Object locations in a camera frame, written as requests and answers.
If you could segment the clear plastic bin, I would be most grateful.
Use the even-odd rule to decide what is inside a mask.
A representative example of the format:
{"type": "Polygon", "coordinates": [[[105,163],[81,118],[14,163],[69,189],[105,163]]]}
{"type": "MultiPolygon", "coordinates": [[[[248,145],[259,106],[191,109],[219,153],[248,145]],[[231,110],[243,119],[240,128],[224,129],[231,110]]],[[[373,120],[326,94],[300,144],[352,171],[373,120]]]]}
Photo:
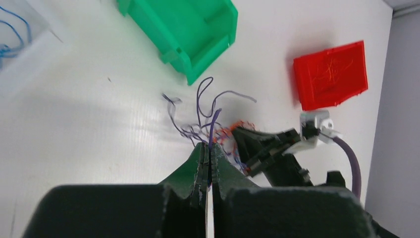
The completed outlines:
{"type": "Polygon", "coordinates": [[[49,0],[0,2],[0,97],[9,98],[69,47],[70,34],[49,0]]]}

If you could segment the green plastic bin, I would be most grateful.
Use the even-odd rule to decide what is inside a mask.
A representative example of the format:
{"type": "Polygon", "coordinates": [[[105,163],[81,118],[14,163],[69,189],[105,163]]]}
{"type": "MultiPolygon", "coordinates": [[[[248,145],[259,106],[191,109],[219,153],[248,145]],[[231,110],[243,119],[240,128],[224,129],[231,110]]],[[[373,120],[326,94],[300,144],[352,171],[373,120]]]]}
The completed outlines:
{"type": "Polygon", "coordinates": [[[232,44],[238,10],[230,0],[118,0],[159,51],[192,85],[232,44]]]}

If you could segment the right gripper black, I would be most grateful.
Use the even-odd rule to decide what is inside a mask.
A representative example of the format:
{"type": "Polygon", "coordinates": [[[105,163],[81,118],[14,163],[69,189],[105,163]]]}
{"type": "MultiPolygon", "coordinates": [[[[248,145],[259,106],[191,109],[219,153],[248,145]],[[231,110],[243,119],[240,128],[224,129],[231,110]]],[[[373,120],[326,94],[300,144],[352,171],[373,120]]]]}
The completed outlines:
{"type": "Polygon", "coordinates": [[[309,171],[293,154],[283,154],[300,141],[295,129],[268,133],[237,127],[232,131],[239,157],[248,177],[263,174],[273,187],[313,187],[309,171]]]}

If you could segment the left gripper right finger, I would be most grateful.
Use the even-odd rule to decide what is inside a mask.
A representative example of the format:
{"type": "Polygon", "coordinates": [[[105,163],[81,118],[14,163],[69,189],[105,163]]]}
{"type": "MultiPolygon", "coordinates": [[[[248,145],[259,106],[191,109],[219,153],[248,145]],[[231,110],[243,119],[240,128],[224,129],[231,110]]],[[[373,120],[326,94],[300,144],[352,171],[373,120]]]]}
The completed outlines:
{"type": "Polygon", "coordinates": [[[258,187],[258,185],[249,180],[229,162],[221,145],[212,144],[210,161],[214,236],[216,238],[226,238],[231,228],[229,193],[238,189],[258,187]]]}

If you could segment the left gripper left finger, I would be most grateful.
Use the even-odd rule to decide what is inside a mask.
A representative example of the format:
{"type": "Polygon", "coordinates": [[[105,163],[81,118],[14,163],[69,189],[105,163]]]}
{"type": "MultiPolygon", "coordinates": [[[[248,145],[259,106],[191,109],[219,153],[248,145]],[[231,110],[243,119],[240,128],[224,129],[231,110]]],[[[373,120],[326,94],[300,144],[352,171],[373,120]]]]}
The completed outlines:
{"type": "Polygon", "coordinates": [[[163,238],[205,238],[210,156],[198,143],[189,158],[159,184],[164,187],[163,238]]]}

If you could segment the red plastic bin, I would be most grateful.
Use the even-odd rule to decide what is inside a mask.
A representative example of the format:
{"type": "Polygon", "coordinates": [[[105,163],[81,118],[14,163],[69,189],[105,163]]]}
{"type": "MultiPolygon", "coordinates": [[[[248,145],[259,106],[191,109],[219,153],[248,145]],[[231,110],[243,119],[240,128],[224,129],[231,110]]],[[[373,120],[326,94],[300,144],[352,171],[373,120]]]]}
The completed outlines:
{"type": "Polygon", "coordinates": [[[363,41],[297,57],[293,70],[303,111],[338,106],[368,89],[363,41]]]}

